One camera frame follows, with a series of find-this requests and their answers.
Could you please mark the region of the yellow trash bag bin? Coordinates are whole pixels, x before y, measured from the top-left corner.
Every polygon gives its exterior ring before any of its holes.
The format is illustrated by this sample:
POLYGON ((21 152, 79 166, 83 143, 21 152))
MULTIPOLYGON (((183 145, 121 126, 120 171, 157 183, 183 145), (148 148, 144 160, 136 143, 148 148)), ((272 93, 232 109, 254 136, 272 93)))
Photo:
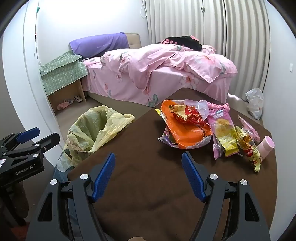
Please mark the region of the yellow trash bag bin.
POLYGON ((134 120, 132 114, 121 114, 104 105, 89 109, 69 128, 57 169, 65 172, 78 166, 134 120))

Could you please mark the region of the orange snack bag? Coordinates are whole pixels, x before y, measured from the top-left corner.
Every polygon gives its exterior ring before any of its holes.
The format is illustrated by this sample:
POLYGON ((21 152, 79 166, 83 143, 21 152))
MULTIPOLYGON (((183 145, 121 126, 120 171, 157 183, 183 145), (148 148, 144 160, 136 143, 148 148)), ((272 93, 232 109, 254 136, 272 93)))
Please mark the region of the orange snack bag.
POLYGON ((166 128, 159 141, 166 145, 183 149, 191 150, 203 147, 210 143, 212 131, 206 118, 209 115, 208 102, 205 100, 193 101, 185 100, 165 100, 161 104, 161 108, 156 110, 166 124, 166 128), (204 124, 193 125, 191 123, 178 122, 169 110, 170 105, 184 104, 194 106, 201 114, 204 124))

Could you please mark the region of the wooden nightstand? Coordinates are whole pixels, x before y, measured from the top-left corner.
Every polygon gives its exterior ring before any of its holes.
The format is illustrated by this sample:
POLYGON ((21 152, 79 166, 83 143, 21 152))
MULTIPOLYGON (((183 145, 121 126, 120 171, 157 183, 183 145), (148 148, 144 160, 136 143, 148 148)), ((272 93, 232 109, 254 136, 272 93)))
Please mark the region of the wooden nightstand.
POLYGON ((53 111, 56 112, 58 104, 62 103, 66 99, 74 99, 77 95, 80 96, 83 101, 86 101, 80 79, 50 94, 48 96, 48 100, 53 111))

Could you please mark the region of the pink slipper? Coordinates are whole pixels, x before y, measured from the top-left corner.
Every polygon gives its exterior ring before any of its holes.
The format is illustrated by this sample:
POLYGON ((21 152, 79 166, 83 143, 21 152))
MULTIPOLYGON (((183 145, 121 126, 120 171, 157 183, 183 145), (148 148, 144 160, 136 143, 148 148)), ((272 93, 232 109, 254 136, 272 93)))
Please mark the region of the pink slipper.
POLYGON ((70 105, 70 103, 68 101, 62 102, 57 105, 57 110, 63 110, 65 108, 67 108, 69 105, 70 105))

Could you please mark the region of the pink narrow wrapper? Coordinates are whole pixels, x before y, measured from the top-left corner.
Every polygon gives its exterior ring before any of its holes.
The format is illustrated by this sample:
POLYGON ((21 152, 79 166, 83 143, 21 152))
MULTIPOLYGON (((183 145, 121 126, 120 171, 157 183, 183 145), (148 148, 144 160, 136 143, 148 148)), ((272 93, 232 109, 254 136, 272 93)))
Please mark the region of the pink narrow wrapper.
POLYGON ((252 137, 252 139, 256 142, 260 142, 260 136, 258 134, 258 132, 252 127, 252 125, 250 125, 245 119, 243 119, 240 115, 238 115, 238 119, 242 124, 242 129, 244 130, 245 133, 247 133, 248 135, 250 135, 250 137, 252 137))

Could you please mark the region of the white sneaker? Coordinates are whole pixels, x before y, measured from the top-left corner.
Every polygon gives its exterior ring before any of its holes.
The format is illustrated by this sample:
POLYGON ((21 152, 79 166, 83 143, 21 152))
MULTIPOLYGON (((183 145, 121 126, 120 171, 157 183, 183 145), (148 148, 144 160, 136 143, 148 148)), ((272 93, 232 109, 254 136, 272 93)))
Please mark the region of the white sneaker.
POLYGON ((78 103, 83 101, 83 99, 79 95, 75 96, 74 100, 78 103))

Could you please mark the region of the green checked cloth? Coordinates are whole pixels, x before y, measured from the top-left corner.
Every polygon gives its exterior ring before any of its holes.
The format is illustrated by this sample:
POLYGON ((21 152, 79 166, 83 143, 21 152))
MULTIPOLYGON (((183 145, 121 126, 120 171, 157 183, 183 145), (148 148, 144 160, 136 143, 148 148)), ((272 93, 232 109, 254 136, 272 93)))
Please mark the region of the green checked cloth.
POLYGON ((41 65, 39 70, 47 96, 88 75, 82 56, 74 54, 72 50, 41 65))

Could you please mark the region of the white plastic bag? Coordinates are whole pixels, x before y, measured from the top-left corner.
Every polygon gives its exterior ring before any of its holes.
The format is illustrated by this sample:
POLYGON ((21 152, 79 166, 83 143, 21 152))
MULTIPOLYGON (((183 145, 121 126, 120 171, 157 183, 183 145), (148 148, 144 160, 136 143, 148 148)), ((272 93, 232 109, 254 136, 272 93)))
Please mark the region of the white plastic bag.
POLYGON ((264 103, 263 93, 259 88, 254 88, 246 92, 248 101, 247 111, 256 120, 262 117, 262 109, 264 103))

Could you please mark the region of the pink cylindrical cup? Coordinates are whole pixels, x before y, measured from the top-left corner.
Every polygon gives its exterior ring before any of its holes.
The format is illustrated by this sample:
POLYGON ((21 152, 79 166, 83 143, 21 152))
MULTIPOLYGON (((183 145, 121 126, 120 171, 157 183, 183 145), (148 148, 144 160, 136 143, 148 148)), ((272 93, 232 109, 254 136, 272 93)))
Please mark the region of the pink cylindrical cup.
POLYGON ((271 137, 265 136, 257 146, 261 159, 264 160, 268 154, 274 149, 274 142, 271 137))

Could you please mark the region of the pink floral bed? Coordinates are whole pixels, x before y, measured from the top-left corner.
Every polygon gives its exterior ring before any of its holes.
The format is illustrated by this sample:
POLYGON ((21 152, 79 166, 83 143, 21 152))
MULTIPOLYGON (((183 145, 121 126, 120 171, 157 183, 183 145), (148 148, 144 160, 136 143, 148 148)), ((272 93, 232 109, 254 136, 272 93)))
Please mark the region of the pink floral bed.
POLYGON ((84 60, 85 91, 154 107, 180 88, 197 90, 225 103, 234 63, 209 45, 194 51, 176 44, 111 50, 84 60))

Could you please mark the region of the purple pillow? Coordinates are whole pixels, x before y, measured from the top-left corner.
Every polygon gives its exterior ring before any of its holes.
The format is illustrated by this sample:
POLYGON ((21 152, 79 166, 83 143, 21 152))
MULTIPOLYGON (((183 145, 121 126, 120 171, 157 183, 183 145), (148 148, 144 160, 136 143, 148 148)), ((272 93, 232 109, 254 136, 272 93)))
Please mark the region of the purple pillow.
POLYGON ((125 33, 88 36, 69 43, 72 51, 83 59, 102 56, 105 52, 129 48, 125 33))

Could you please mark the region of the pink yellow chip bag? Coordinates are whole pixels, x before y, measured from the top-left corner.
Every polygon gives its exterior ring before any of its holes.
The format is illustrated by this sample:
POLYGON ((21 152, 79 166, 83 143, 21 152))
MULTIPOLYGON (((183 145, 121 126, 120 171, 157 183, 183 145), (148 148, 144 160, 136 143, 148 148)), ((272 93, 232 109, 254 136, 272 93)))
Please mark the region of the pink yellow chip bag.
POLYGON ((215 160, 222 157, 223 153, 225 157, 237 154, 237 133, 229 111, 224 107, 211 109, 207 121, 213 134, 215 160))

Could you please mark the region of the black pink garment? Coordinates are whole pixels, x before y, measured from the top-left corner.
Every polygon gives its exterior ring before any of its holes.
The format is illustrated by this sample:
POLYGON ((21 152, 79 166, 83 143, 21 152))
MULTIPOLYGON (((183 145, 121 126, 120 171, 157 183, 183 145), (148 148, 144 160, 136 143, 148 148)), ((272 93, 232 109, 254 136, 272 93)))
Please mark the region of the black pink garment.
POLYGON ((202 45, 199 42, 199 39, 192 35, 187 35, 187 36, 180 36, 180 37, 167 37, 161 42, 158 42, 158 44, 175 44, 175 45, 180 45, 184 46, 187 48, 190 48, 195 51, 201 51, 202 50, 202 45))

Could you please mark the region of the gold red snack wrapper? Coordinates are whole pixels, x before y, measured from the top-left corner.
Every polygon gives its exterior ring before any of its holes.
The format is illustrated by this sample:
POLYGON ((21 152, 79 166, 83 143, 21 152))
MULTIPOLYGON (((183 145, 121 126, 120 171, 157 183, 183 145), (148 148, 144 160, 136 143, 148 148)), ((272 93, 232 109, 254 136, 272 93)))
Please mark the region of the gold red snack wrapper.
POLYGON ((245 156, 247 156, 250 164, 253 166, 255 172, 259 172, 261 169, 261 155, 252 137, 247 134, 239 126, 235 127, 237 133, 237 144, 240 149, 243 150, 245 156))

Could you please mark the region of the pink floral duvet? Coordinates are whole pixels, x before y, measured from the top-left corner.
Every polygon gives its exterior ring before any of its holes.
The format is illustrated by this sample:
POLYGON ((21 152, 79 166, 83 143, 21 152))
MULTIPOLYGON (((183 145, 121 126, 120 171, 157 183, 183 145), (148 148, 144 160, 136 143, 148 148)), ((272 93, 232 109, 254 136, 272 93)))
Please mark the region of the pink floral duvet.
POLYGON ((201 77, 208 84, 220 76, 234 77, 238 73, 231 60, 215 54, 208 45, 201 51, 175 44, 152 44, 139 49, 118 49, 103 54, 100 62, 118 76, 128 74, 140 90, 147 88, 152 72, 162 65, 189 72, 201 77))

